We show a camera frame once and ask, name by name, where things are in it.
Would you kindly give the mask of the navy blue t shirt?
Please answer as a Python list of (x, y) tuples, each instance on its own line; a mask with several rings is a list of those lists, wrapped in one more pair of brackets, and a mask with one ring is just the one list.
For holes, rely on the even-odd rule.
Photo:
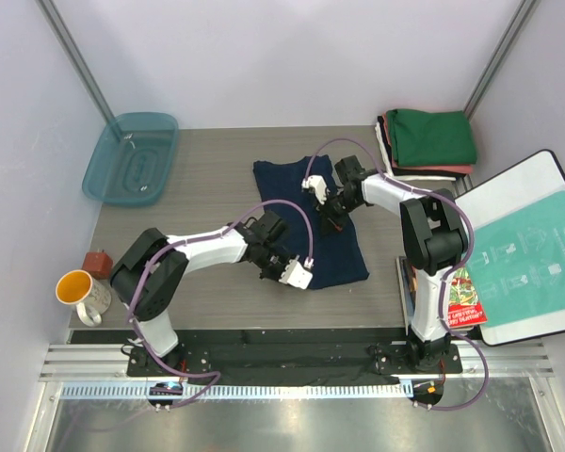
[(275, 164), (256, 161), (252, 170), (262, 201), (287, 200), (298, 205), (311, 222), (314, 231), (313, 278), (311, 290), (365, 281), (369, 277), (356, 229), (348, 221), (340, 232), (328, 231), (315, 209), (316, 199), (301, 188), (307, 169), (324, 178), (331, 191), (336, 190), (332, 177), (332, 163), (328, 156), (318, 156), (313, 163), (308, 156), (297, 162)]

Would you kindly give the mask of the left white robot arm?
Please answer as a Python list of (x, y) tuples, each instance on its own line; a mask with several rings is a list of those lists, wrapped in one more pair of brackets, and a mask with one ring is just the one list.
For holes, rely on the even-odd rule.
[(113, 266), (109, 284), (132, 310), (132, 322), (151, 349), (148, 361), (157, 373), (172, 375), (183, 364), (184, 348), (171, 325), (168, 308), (186, 274), (249, 262), (260, 269), (261, 279), (299, 289), (308, 287), (312, 273), (299, 256), (277, 245), (286, 230), (279, 216), (266, 211), (259, 218), (211, 233), (165, 235), (150, 228), (137, 238)]

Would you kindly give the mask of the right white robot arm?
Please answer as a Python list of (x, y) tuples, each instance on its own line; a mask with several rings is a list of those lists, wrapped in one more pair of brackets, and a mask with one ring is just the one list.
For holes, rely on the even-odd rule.
[(469, 246), (454, 198), (447, 190), (427, 191), (366, 170), (354, 155), (339, 161), (335, 170), (341, 182), (335, 192), (322, 176), (307, 174), (301, 183), (303, 190), (315, 195), (322, 229), (342, 231), (348, 214), (362, 205), (398, 215), (404, 254), (417, 280), (406, 358), (419, 372), (437, 367), (451, 344), (448, 285)]

